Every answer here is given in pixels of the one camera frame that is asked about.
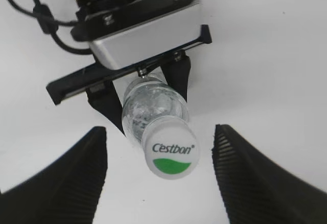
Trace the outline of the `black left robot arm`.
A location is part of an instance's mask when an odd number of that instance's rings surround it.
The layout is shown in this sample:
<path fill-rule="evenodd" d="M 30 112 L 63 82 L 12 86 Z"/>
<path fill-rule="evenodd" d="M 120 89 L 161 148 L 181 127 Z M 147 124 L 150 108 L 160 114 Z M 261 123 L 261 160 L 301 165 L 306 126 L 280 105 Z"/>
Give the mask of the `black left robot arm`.
<path fill-rule="evenodd" d="M 210 44 L 209 26 L 202 23 L 200 0 L 76 0 L 78 22 L 71 35 L 88 44 L 95 62 L 50 82 L 46 89 L 55 104 L 80 93 L 122 129 L 122 100 L 115 81 L 139 77 L 156 68 L 170 87 L 187 96 L 191 62 L 186 51 Z"/>

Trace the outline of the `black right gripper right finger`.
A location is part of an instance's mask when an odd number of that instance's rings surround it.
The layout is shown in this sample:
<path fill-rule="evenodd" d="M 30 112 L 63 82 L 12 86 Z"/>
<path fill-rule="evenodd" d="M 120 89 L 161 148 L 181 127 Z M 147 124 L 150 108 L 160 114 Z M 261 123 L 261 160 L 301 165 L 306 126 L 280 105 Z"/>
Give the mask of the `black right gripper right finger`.
<path fill-rule="evenodd" d="M 326 192 L 216 125 L 213 168 L 229 223 L 326 223 Z"/>

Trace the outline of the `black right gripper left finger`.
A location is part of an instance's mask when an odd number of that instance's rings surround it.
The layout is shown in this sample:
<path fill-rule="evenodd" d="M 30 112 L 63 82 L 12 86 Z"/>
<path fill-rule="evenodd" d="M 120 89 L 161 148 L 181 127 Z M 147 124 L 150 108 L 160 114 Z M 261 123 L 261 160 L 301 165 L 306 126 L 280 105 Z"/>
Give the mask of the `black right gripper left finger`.
<path fill-rule="evenodd" d="M 1 194 L 1 223 L 93 223 L 108 168 L 107 132 L 92 128 L 72 148 Z"/>

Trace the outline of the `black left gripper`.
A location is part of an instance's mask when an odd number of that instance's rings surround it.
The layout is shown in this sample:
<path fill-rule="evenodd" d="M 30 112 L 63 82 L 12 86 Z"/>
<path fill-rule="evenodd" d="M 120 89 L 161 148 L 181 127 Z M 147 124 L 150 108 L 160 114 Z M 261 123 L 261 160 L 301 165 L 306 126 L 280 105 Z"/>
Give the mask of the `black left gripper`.
<path fill-rule="evenodd" d="M 212 36 L 209 25 L 201 25 L 200 36 L 181 46 L 119 70 L 107 69 L 99 63 L 94 63 L 50 82 L 46 86 L 46 90 L 55 105 L 86 91 L 90 106 L 125 135 L 122 125 L 123 108 L 112 81 L 132 73 L 138 74 L 143 70 L 150 73 L 161 67 L 168 86 L 187 101 L 191 61 L 185 51 L 201 44 L 210 43 L 212 43 Z"/>

